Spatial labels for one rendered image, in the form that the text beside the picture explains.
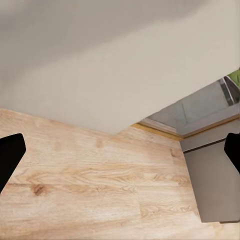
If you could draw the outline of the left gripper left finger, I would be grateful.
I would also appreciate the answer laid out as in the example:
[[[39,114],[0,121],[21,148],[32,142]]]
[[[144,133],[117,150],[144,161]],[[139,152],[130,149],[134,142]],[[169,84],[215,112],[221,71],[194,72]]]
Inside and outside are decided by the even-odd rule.
[[[26,152],[21,133],[0,139],[0,193]]]

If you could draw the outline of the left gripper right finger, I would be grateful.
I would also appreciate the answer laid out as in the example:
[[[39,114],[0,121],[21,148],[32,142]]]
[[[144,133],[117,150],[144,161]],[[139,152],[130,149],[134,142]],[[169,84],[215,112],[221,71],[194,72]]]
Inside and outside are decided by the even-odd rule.
[[[224,151],[240,173],[240,134],[229,133],[227,135]]]

